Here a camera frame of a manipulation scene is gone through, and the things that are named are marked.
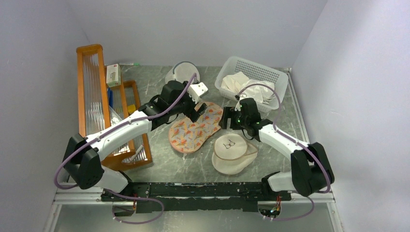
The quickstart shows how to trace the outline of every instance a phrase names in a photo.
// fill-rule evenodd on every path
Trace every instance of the white wall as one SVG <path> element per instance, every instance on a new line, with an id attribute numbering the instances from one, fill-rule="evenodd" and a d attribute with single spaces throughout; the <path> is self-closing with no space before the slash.
<path id="1" fill-rule="evenodd" d="M 347 232 L 410 231 L 410 2 L 330 0 L 293 66 Z"/>
<path id="2" fill-rule="evenodd" d="M 0 2 L 0 231 L 42 231 L 53 175 L 78 132 L 75 49 L 64 0 Z"/>
<path id="3" fill-rule="evenodd" d="M 68 0 L 104 61 L 290 67 L 326 0 Z"/>

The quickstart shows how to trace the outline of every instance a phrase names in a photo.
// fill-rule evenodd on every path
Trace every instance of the white plastic container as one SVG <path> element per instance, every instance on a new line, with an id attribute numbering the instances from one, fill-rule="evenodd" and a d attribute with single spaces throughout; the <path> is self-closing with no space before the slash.
<path id="1" fill-rule="evenodd" d="M 243 72 L 250 79 L 275 83 L 275 91 L 279 96 L 280 102 L 283 101 L 289 81 L 286 73 L 239 57 L 229 57 L 217 76 L 215 87 L 219 89 L 222 96 L 231 100 L 236 100 L 235 93 L 222 89 L 220 86 L 222 84 L 222 79 L 226 77 L 226 75 L 233 75 L 237 72 Z M 258 110 L 264 113 L 279 108 L 276 97 L 271 100 L 269 104 L 262 104 L 258 102 L 256 104 L 258 105 Z"/>

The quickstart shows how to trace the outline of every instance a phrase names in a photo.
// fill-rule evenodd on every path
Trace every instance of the wooden drying rack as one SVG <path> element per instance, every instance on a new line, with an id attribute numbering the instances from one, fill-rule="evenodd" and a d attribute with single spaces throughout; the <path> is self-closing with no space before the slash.
<path id="1" fill-rule="evenodd" d="M 105 83 L 106 67 L 103 60 L 103 47 L 100 44 L 92 44 L 77 48 L 77 68 L 78 68 L 78 118 L 79 118 L 79 130 L 81 136 L 85 137 L 87 134 L 96 133 L 111 126 L 110 111 L 108 107 L 107 88 Z M 125 88 L 132 88 L 134 94 L 135 106 L 138 109 L 140 107 L 140 99 L 138 95 L 138 88 L 135 81 L 123 82 L 121 76 L 121 85 L 111 88 L 113 91 L 119 90 L 121 95 L 121 105 L 124 118 L 128 117 L 127 101 L 125 96 Z M 86 95 L 90 95 L 92 98 L 86 105 Z M 98 110 L 97 114 L 102 113 L 103 125 L 99 125 L 98 131 L 87 131 L 87 124 L 93 123 L 87 118 L 86 108 L 88 104 L 96 104 Z M 145 159 L 137 162 L 122 162 L 124 159 L 129 158 L 135 154 L 135 143 L 133 140 L 128 142 L 128 149 L 122 152 L 114 152 L 108 155 L 101 164 L 114 170 L 124 171 L 139 167 L 152 162 L 151 152 L 149 149 L 148 137 L 146 134 L 142 135 L 142 141 L 145 152 Z"/>

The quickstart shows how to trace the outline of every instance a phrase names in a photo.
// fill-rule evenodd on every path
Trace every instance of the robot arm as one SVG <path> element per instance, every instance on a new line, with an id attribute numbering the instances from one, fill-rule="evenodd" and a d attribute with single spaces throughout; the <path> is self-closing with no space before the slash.
<path id="1" fill-rule="evenodd" d="M 320 143 L 307 144 L 293 138 L 279 128 L 274 128 L 272 121 L 261 119 L 254 99 L 240 99 L 236 107 L 224 107 L 220 121 L 222 129 L 229 127 L 228 119 L 231 120 L 231 129 L 246 130 L 248 135 L 273 147 L 291 162 L 290 172 L 276 172 L 262 179 L 269 184 L 273 191 L 297 191 L 302 196 L 309 196 L 326 187 L 326 178 L 318 163 L 302 146 L 313 153 L 322 164 L 330 183 L 334 182 L 333 171 L 323 146 Z"/>
<path id="2" fill-rule="evenodd" d="M 121 192 L 130 180 L 121 172 L 101 166 L 101 160 L 129 140 L 167 123 L 173 115 L 184 114 L 195 122 L 205 111 L 206 104 L 202 104 L 198 111 L 195 110 L 195 106 L 208 89 L 203 83 L 191 84 L 187 92 L 181 95 L 186 85 L 187 82 L 170 81 L 162 88 L 160 95 L 154 96 L 138 111 L 116 125 L 86 138 L 80 134 L 71 137 L 64 160 L 81 146 L 93 141 L 64 165 L 78 186 L 81 189 L 97 186 Z M 171 105 L 174 106 L 164 114 L 163 112 Z"/>

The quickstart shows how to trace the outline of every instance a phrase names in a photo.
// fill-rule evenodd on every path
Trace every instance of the white towel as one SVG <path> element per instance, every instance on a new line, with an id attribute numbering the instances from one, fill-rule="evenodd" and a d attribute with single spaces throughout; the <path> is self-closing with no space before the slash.
<path id="1" fill-rule="evenodd" d="M 249 79 L 243 74 L 243 72 L 238 72 L 233 75 L 227 75 L 223 78 L 221 88 L 226 89 L 234 94 L 238 94 L 244 87 L 251 84 L 265 84 L 272 89 L 275 89 L 275 84 L 269 81 L 257 81 Z M 268 104 L 271 100 L 275 98 L 275 95 L 266 87 L 263 86 L 252 86 L 247 88 L 243 94 L 247 97 L 253 98 L 256 102 Z"/>

